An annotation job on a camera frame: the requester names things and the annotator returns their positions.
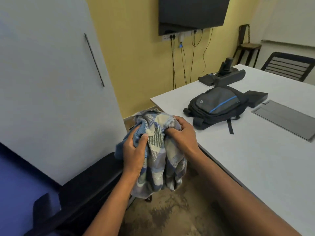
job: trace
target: blue stripe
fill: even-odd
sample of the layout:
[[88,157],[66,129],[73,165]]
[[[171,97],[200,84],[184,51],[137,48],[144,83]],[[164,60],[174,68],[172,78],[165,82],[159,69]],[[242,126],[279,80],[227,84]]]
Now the blue stripe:
[[218,107],[222,106],[223,104],[227,103],[228,101],[230,101],[230,100],[232,100],[232,99],[234,99],[234,98],[236,98],[236,96],[234,96],[234,97],[232,97],[232,98],[229,98],[228,100],[226,100],[226,101],[220,103],[218,106],[216,106],[214,109],[212,109],[212,110],[210,111],[210,113],[213,112],[214,110],[216,110]]

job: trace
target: hand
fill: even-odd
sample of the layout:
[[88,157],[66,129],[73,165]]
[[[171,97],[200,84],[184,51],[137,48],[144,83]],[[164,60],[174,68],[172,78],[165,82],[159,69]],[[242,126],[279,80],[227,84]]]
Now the hand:
[[174,118],[181,125],[182,131],[168,128],[165,132],[175,140],[178,148],[185,154],[186,158],[188,158],[187,160],[189,160],[190,157],[193,157],[200,151],[194,127],[182,117],[174,116]]
[[124,154],[123,174],[128,175],[130,177],[134,177],[135,179],[138,179],[140,175],[144,162],[146,144],[148,142],[148,135],[143,134],[141,136],[141,139],[139,140],[139,145],[137,147],[134,147],[132,138],[139,127],[140,126],[132,130],[123,146]]

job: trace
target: black backpack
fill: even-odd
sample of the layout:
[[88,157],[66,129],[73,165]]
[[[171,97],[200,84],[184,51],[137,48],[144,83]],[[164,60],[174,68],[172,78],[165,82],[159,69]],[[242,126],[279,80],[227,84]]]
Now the black backpack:
[[192,123],[198,130],[227,121],[230,134],[234,134],[231,119],[240,118],[248,106],[248,99],[248,95],[229,86],[214,87],[193,98],[183,112],[194,117]]

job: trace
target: door handle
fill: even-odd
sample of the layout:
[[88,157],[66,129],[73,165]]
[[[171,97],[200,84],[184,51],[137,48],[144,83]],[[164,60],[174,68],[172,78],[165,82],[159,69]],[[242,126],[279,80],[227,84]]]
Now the door handle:
[[90,45],[90,42],[89,42],[89,39],[88,39],[88,35],[84,33],[84,36],[85,36],[86,41],[88,42],[88,45],[89,45],[89,48],[90,48],[90,51],[91,51],[91,54],[92,54],[92,57],[93,57],[95,66],[96,66],[96,68],[97,68],[97,71],[99,72],[100,80],[102,81],[102,85],[103,85],[103,87],[105,87],[104,82],[103,82],[103,79],[102,79],[102,76],[100,75],[100,70],[99,70],[99,68],[98,68],[98,66],[97,66],[97,62],[96,62],[96,60],[95,60],[95,58],[94,58],[94,54],[93,54],[93,51],[92,51],[92,48],[91,48],[91,45]]

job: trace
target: plaid cloth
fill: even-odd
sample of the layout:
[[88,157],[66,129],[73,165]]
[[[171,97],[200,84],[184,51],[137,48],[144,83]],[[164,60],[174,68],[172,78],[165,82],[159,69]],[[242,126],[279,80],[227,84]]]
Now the plaid cloth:
[[[181,178],[186,173],[187,160],[174,140],[165,136],[164,130],[170,127],[181,130],[180,124],[173,116],[161,113],[157,108],[138,112],[133,117],[135,127],[141,125],[134,133],[134,146],[138,146],[142,134],[147,133],[149,137],[143,167],[131,194],[138,198],[148,198],[153,192],[165,186],[175,190],[182,183]],[[116,146],[117,159],[123,158],[123,144],[130,132]]]

